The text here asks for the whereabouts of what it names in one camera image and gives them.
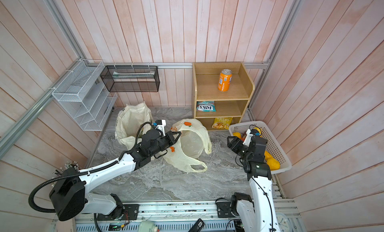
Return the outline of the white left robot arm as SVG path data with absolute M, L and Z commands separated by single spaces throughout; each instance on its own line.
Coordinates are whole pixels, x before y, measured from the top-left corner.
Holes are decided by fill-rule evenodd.
M 107 196 L 92 194 L 99 185 L 120 175 L 131 173 L 147 165 L 158 153 L 166 154 L 174 146 L 181 132 L 150 130 L 142 136 L 142 141 L 131 150 L 108 163 L 77 171 L 65 170 L 60 177 L 50 179 L 32 190 L 28 203 L 32 209 L 42 213 L 55 213 L 60 221 L 67 221 L 78 214 L 101 214 L 113 220 L 124 216 L 125 206 L 116 194 Z M 49 194 L 53 209 L 38 206 L 35 195 L 42 188 L 54 184 Z

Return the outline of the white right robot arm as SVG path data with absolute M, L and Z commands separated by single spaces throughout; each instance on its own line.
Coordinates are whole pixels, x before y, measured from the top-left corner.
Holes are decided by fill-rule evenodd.
M 258 136 L 251 136 L 248 145 L 237 137 L 227 137 L 228 148 L 240 157 L 253 193 L 232 196 L 231 209 L 240 217 L 246 232 L 281 231 L 272 196 L 272 173 L 265 162 L 267 143 Z

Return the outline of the cream canvas tote bag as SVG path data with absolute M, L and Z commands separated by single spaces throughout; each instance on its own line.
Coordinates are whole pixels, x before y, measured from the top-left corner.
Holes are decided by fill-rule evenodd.
M 145 122 L 152 123 L 153 121 L 151 110 L 145 102 L 138 105 L 127 105 L 118 114 L 115 139 L 129 151 L 133 148 L 135 139 L 139 137 L 138 143 L 141 142 L 142 135 L 152 128 L 150 125 L 145 125 L 137 136 L 140 126 Z

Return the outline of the orange-print plastic grocery bag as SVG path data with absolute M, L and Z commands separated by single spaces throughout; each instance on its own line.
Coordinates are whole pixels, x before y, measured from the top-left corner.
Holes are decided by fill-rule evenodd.
M 173 124 L 171 131 L 180 132 L 181 137 L 168 150 L 164 160 L 186 173 L 207 171 L 207 165 L 198 160 L 202 153 L 212 153 L 212 143 L 206 127 L 197 119 L 183 119 Z

